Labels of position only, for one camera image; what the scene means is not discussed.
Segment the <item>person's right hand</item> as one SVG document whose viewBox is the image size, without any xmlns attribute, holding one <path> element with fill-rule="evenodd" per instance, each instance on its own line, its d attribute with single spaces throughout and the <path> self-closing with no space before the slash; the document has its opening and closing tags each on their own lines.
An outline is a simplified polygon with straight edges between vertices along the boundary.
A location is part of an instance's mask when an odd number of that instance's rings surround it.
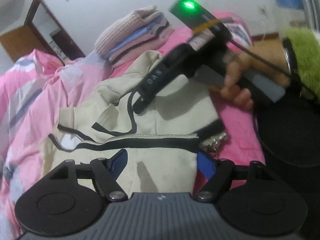
<svg viewBox="0 0 320 240">
<path fill-rule="evenodd" d="M 268 62 L 275 64 L 284 72 L 290 72 L 281 40 L 258 42 L 256 45 L 248 47 L 248 50 Z M 286 88 L 290 85 L 289 77 L 242 51 L 227 64 L 225 83 L 221 89 L 222 97 L 240 108 L 251 109 L 253 107 L 254 101 L 252 100 L 251 92 L 247 88 L 240 88 L 238 86 L 238 82 L 242 78 L 243 73 L 251 68 L 261 72 L 282 87 Z"/>
</svg>

